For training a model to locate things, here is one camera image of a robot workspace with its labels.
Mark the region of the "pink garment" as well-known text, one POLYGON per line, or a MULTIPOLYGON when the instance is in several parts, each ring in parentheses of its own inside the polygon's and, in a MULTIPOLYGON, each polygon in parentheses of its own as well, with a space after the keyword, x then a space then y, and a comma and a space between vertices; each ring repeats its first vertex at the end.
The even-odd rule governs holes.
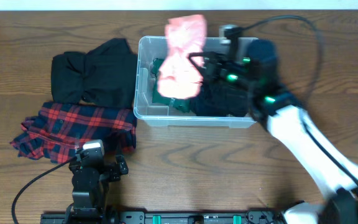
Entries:
POLYGON ((157 91, 162 96, 186 100, 199 94, 203 76, 188 56, 203 51, 206 35, 207 23, 201 14, 168 20, 165 26, 167 57, 157 78, 157 91))

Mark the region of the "black shirt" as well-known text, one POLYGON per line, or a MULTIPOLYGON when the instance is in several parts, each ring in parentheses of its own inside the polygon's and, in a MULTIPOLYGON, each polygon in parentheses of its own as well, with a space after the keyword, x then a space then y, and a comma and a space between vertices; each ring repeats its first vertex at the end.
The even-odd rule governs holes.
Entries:
POLYGON ((197 116, 244 117, 249 109, 247 92, 227 85, 207 84, 190 100, 190 110, 197 116))

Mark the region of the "dark green garment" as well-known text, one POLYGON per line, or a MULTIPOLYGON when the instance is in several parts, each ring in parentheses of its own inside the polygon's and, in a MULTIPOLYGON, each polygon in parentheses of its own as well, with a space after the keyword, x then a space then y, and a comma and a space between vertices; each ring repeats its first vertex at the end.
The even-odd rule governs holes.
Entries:
POLYGON ((155 84, 152 93, 152 102, 153 103, 160 103, 163 105, 171 106, 182 113, 189 113, 190 112, 190 100, 181 100, 176 98, 167 98, 162 96, 158 92, 158 78, 160 75, 159 68, 163 64, 164 59, 162 58, 155 58, 153 60, 151 74, 155 77, 155 84))

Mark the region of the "red plaid flannel shirt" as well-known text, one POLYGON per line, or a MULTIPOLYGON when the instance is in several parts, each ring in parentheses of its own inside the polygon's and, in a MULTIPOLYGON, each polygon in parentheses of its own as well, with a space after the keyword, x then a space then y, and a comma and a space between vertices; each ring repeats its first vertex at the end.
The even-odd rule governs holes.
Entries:
POLYGON ((136 148, 137 118, 132 110, 46 102, 37 116, 21 123, 23 133, 11 141, 19 157, 50 159, 61 164, 92 140, 102 140, 106 152, 136 148))

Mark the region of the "large black garment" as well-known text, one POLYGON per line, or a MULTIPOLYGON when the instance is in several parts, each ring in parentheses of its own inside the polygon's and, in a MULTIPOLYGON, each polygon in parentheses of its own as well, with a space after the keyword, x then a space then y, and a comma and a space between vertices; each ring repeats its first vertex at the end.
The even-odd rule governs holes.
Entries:
POLYGON ((126 39, 111 39, 84 52, 54 56, 51 93, 57 103, 79 103, 131 109, 137 75, 137 54, 126 39))

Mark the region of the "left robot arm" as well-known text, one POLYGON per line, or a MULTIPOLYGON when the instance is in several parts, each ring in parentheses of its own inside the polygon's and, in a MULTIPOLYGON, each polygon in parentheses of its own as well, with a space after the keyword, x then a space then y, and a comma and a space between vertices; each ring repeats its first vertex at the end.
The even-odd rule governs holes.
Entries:
POLYGON ((77 151, 75 160, 69 165, 73 173, 73 218, 107 219, 106 198, 109 184, 119 181, 122 175, 129 172, 120 149, 116 151, 115 159, 112 164, 106 163, 100 148, 77 151))

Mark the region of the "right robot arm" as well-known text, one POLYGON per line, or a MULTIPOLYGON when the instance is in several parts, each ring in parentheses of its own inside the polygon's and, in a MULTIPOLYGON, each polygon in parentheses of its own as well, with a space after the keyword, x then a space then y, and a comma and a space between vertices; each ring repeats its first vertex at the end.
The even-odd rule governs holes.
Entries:
POLYGON ((324 205, 298 203, 281 212, 281 223, 358 223, 358 165, 351 162, 311 120, 306 108, 280 81, 278 57, 269 40, 254 40, 241 63, 216 52, 197 70, 207 81, 247 91, 252 118, 294 155, 325 198, 324 205))

